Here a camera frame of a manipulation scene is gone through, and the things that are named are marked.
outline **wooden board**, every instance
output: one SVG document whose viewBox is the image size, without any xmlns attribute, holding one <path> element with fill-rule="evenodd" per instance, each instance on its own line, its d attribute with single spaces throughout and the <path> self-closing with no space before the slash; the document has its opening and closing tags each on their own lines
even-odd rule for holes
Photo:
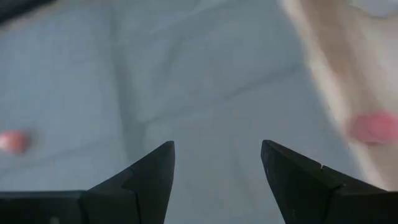
<svg viewBox="0 0 398 224">
<path fill-rule="evenodd" d="M 398 190 L 398 144 L 366 146 L 347 135 L 356 114 L 398 113 L 398 17 L 371 17 L 348 1 L 283 0 L 307 50 L 332 123 L 368 182 Z"/>
</svg>

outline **gray surface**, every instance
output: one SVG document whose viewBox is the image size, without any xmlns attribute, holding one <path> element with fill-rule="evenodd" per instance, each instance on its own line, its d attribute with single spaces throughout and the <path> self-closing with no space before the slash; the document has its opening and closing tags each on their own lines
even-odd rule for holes
<svg viewBox="0 0 398 224">
<path fill-rule="evenodd" d="M 372 16 L 385 17 L 397 12 L 397 0 L 351 0 L 351 5 L 358 7 Z"/>
<path fill-rule="evenodd" d="M 283 223 L 261 140 L 358 176 L 276 0 L 64 2 L 0 35 L 0 69 L 0 129 L 36 137 L 0 190 L 88 189 L 174 140 L 166 223 Z"/>
</svg>

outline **pink object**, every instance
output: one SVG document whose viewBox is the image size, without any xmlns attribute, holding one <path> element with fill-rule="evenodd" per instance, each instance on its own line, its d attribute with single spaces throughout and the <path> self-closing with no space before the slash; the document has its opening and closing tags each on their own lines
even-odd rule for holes
<svg viewBox="0 0 398 224">
<path fill-rule="evenodd" d="M 23 153 L 28 147 L 28 137 L 22 131 L 7 131 L 0 135 L 0 147 L 12 154 Z"/>
<path fill-rule="evenodd" d="M 387 111 L 357 116 L 349 128 L 352 138 L 366 144 L 398 142 L 398 116 Z"/>
</svg>

